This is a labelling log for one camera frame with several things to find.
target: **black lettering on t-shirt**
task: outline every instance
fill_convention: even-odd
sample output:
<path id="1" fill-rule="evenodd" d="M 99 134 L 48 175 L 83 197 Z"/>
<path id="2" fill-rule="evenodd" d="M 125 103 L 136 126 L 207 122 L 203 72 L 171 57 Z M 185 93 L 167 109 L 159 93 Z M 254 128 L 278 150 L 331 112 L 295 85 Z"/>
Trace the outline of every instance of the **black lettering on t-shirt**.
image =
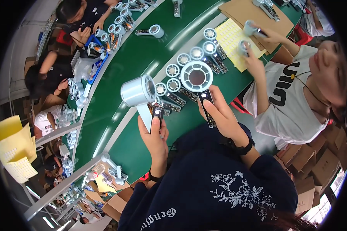
<path id="1" fill-rule="evenodd" d="M 269 97 L 269 101 L 277 106 L 284 106 L 287 98 L 287 92 L 281 88 L 288 89 L 291 87 L 291 83 L 294 81 L 294 78 L 291 78 L 291 75 L 296 75 L 297 71 L 289 70 L 288 67 L 299 67 L 299 62 L 291 63 L 284 67 L 283 74 L 286 76 L 280 76 L 279 82 L 276 83 L 276 88 L 274 89 L 274 95 L 280 97 L 280 100 L 276 100 L 273 97 Z"/>

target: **floral print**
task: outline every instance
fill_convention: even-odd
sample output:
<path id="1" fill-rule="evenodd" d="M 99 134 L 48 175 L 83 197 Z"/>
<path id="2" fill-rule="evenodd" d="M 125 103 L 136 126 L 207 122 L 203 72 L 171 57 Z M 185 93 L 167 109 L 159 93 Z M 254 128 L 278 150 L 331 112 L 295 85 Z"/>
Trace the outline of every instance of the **floral print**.
<path id="1" fill-rule="evenodd" d="M 232 203 L 232 207 L 234 208 L 237 205 L 241 205 L 242 207 L 247 207 L 252 210 L 254 205 L 257 205 L 258 208 L 256 212 L 259 216 L 261 216 L 261 221 L 267 216 L 267 208 L 275 208 L 275 203 L 271 203 L 271 196 L 266 196 L 264 192 L 260 195 L 263 187 L 252 187 L 250 188 L 246 179 L 243 178 L 243 173 L 236 170 L 234 176 L 239 176 L 242 179 L 243 185 L 238 188 L 238 191 L 230 190 L 230 185 L 236 180 L 236 177 L 232 177 L 231 174 L 222 175 L 216 174 L 212 175 L 212 182 L 220 183 L 219 186 L 222 187 L 225 191 L 222 191 L 220 194 L 217 189 L 215 192 L 210 191 L 211 193 L 215 193 L 214 198 L 219 198 L 220 201 L 225 201 Z M 271 219 L 277 220 L 278 218 L 273 215 Z"/>

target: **woman's hand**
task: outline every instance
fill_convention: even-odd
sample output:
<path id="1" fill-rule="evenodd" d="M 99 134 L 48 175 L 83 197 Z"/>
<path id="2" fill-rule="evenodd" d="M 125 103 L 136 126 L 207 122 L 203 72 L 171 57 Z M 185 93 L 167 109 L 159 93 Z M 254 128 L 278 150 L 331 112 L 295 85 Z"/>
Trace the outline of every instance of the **woman's hand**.
<path id="1" fill-rule="evenodd" d="M 220 133 L 223 136 L 232 139 L 237 147 L 247 146 L 249 143 L 248 136 L 238 124 L 238 120 L 231 111 L 229 105 L 226 103 L 218 86 L 211 85 L 209 87 L 209 91 L 211 92 L 214 104 L 205 99 L 203 100 L 203 105 L 207 112 L 215 120 Z M 206 119 L 200 102 L 198 102 L 198 106 L 200 114 L 204 119 Z"/>
<path id="2" fill-rule="evenodd" d="M 161 132 L 159 132 L 159 118 L 157 116 L 155 116 L 152 120 L 150 134 L 140 116 L 138 116 L 138 125 L 141 138 L 152 156 L 152 162 L 166 162 L 168 157 L 168 146 L 166 141 L 169 132 L 167 130 L 165 120 L 162 120 Z"/>
<path id="3" fill-rule="evenodd" d="M 254 56 L 252 49 L 245 43 L 249 57 L 243 56 L 248 72 L 253 76 L 256 82 L 266 80 L 264 63 Z"/>
<path id="4" fill-rule="evenodd" d="M 93 33 L 95 33 L 95 31 L 97 30 L 98 27 L 102 30 L 102 29 L 103 29 L 103 25 L 104 25 L 104 19 L 103 19 L 103 17 L 101 17 L 101 18 L 99 18 L 99 20 L 94 24 Z"/>
<path id="5" fill-rule="evenodd" d="M 67 81 L 67 79 L 64 79 L 60 82 L 57 89 L 58 90 L 64 90 L 64 89 L 67 89 L 67 87 L 68 87 L 68 81 Z"/>
<path id="6" fill-rule="evenodd" d="M 260 27 L 258 25 L 254 25 L 254 24 L 251 25 L 251 26 L 260 28 L 263 32 L 265 32 L 265 34 L 267 35 L 267 38 L 258 37 L 258 38 L 264 40 L 265 42 L 268 42 L 268 43 L 282 43 L 286 39 L 286 37 L 282 36 L 281 34 L 275 32 L 273 30 L 270 30 L 268 28 L 263 28 L 263 27 Z"/>
<path id="7" fill-rule="evenodd" d="M 82 38 L 88 38 L 88 37 L 90 37 L 90 34 L 91 34 L 91 28 L 90 27 L 86 27 L 83 31 L 81 31 L 81 28 L 79 28 L 78 34 Z"/>

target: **navy sweatshirt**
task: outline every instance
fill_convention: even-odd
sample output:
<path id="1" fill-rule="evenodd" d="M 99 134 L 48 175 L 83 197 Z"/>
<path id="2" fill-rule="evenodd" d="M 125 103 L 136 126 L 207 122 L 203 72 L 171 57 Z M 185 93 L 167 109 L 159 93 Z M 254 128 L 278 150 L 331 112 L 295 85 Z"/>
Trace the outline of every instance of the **navy sweatshirt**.
<path id="1" fill-rule="evenodd" d="M 211 129 L 211 142 L 201 127 L 179 138 L 185 155 L 150 190 L 136 184 L 118 231 L 265 230 L 262 224 L 278 219 L 275 211 L 294 213 L 296 188 L 282 166 L 262 155 L 248 169 L 218 135 Z"/>

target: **blue tray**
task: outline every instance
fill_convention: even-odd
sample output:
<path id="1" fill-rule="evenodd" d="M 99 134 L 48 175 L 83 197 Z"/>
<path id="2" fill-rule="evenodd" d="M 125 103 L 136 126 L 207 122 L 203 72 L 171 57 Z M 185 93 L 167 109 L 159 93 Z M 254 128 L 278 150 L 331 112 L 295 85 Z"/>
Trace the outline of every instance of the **blue tray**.
<path id="1" fill-rule="evenodd" d="M 97 39 L 93 34 L 90 35 L 89 39 L 87 40 L 86 44 L 85 44 L 85 48 L 87 49 L 87 47 L 89 46 L 89 43 L 90 42 L 94 42 L 96 44 L 99 44 L 99 45 L 103 45 L 99 39 Z M 103 60 L 99 60 L 98 62 L 96 62 L 95 64 L 98 65 L 98 69 L 97 69 L 97 72 L 95 73 L 95 75 L 93 76 L 93 78 L 91 80 L 88 80 L 88 83 L 89 84 L 93 84 L 93 82 L 95 81 L 95 79 L 97 78 L 98 74 L 99 74 L 99 71 L 101 69 L 101 67 L 103 66 L 104 62 L 106 61 L 106 59 L 108 58 L 109 54 L 107 53 L 106 54 L 106 57 L 105 59 Z"/>

